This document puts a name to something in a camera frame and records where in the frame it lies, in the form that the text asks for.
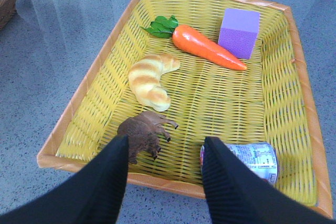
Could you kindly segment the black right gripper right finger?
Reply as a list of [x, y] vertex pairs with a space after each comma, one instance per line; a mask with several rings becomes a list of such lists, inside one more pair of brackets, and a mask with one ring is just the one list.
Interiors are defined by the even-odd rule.
[[202, 181], [212, 223], [335, 223], [253, 173], [217, 137], [206, 137]]

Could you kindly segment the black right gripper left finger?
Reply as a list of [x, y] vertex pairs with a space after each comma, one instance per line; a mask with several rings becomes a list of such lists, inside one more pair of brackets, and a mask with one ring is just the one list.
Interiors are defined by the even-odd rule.
[[1, 223], [116, 223], [128, 175], [128, 138], [116, 136], [92, 161]]

